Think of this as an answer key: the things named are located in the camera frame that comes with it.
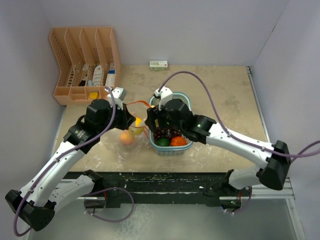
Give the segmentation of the yellow apple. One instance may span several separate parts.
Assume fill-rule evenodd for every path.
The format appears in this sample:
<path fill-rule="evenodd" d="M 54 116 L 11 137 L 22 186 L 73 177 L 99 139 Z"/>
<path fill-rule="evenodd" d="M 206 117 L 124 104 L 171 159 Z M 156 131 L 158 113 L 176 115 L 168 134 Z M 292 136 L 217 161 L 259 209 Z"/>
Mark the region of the yellow apple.
<path fill-rule="evenodd" d="M 140 129 L 140 128 L 143 128 L 144 126 L 145 126 L 144 121 L 141 118 L 136 117 L 133 127 L 136 129 Z"/>

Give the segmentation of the peach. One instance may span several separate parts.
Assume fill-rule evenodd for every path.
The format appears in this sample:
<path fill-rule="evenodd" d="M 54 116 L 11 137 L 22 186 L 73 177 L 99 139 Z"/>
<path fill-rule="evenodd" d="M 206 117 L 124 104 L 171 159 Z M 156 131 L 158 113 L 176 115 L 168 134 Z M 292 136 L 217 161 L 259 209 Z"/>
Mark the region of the peach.
<path fill-rule="evenodd" d="M 135 141 L 135 137 L 133 134 L 129 131 L 123 131 L 119 135 L 119 141 L 122 145 L 127 146 L 127 145 L 132 145 Z"/>

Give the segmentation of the clear zip top bag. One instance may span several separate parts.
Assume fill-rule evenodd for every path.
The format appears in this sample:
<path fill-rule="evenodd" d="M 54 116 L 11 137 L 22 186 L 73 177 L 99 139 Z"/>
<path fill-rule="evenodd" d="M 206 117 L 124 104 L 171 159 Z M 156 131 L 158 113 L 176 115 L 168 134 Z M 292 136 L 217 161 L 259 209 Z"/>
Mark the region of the clear zip top bag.
<path fill-rule="evenodd" d="M 114 129 L 113 147 L 121 160 L 137 157 L 150 146 L 149 129 L 145 124 L 146 110 L 150 107 L 150 104 L 144 100 L 136 100 L 126 105 L 135 120 L 127 130 Z"/>

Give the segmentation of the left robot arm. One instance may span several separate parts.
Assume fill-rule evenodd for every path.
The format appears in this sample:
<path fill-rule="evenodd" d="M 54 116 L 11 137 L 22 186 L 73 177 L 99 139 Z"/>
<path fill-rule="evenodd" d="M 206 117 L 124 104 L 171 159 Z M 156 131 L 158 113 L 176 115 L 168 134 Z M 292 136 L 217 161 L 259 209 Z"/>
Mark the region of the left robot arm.
<path fill-rule="evenodd" d="M 93 100 L 37 175 L 20 190 L 12 189 L 6 194 L 5 200 L 15 214 L 14 234 L 22 237 L 30 230 L 44 229 L 58 211 L 78 197 L 119 190 L 118 186 L 105 188 L 103 177 L 92 170 L 65 186 L 57 188 L 57 185 L 104 133 L 112 129 L 128 130 L 135 120 L 121 101 Z"/>

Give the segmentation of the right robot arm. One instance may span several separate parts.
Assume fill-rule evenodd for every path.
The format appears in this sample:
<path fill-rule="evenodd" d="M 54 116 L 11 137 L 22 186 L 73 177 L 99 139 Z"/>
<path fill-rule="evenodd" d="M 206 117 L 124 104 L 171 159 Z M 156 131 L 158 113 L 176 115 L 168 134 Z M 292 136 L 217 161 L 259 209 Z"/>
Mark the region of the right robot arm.
<path fill-rule="evenodd" d="M 150 107 L 146 112 L 145 123 L 152 132 L 170 127 L 192 142 L 225 149 L 254 163 L 253 167 L 227 172 L 226 181 L 222 183 L 226 195 L 233 196 L 245 187 L 259 184 L 276 191 L 283 189 L 291 165 L 285 142 L 263 142 L 232 130 L 224 130 L 214 119 L 193 114 L 178 98 L 162 107 Z"/>

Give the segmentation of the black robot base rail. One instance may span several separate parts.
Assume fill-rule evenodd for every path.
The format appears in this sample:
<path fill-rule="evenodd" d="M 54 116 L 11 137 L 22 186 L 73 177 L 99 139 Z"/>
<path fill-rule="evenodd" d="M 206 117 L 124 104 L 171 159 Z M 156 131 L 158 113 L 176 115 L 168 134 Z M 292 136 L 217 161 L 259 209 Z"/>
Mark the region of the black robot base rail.
<path fill-rule="evenodd" d="M 97 184 L 94 196 L 83 196 L 90 208 L 119 208 L 122 204 L 205 205 L 236 208 L 253 195 L 253 188 L 236 190 L 227 186 L 224 172 L 94 172 L 71 171 L 61 184 L 70 183 L 81 175 L 92 177 Z"/>

